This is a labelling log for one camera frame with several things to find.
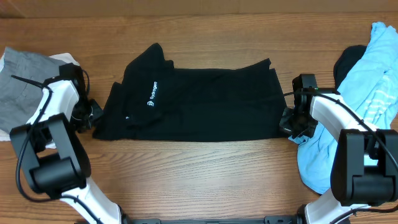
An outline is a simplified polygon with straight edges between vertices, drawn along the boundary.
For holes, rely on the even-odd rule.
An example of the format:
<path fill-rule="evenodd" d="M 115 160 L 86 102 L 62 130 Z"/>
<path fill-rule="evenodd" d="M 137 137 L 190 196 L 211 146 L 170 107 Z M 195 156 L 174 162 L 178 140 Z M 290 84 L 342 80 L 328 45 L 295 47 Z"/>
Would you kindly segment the black t-shirt with white logo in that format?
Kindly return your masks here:
<path fill-rule="evenodd" d="M 281 138 L 286 102 L 269 59 L 239 69 L 176 68 L 151 45 L 114 83 L 95 139 L 221 142 Z"/>

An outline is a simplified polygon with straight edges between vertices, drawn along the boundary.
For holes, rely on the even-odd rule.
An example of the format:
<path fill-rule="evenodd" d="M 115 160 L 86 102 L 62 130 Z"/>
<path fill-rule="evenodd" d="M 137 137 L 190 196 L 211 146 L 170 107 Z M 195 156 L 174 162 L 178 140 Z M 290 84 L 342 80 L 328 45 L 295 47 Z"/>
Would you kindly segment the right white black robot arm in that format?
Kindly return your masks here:
<path fill-rule="evenodd" d="M 366 123 L 333 88 L 319 88 L 313 74 L 292 81 L 294 107 L 286 108 L 280 129 L 293 138 L 312 137 L 321 123 L 337 141 L 331 187 L 292 216 L 265 218 L 265 223 L 347 223 L 358 212 L 380 209 L 397 200 L 397 132 Z"/>

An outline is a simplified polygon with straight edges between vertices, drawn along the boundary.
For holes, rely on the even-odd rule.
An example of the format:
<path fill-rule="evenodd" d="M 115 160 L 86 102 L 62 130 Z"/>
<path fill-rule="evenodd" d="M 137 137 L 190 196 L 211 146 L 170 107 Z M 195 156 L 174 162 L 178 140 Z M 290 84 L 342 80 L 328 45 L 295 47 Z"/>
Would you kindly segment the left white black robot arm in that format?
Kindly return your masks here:
<path fill-rule="evenodd" d="M 92 179 L 89 157 L 77 137 L 94 128 L 103 115 L 97 102 L 88 98 L 89 76 L 73 63 L 61 65 L 59 73 L 42 82 L 22 79 L 40 88 L 43 96 L 28 122 L 10 132 L 17 189 L 31 202 L 63 201 L 87 223 L 130 223 Z"/>

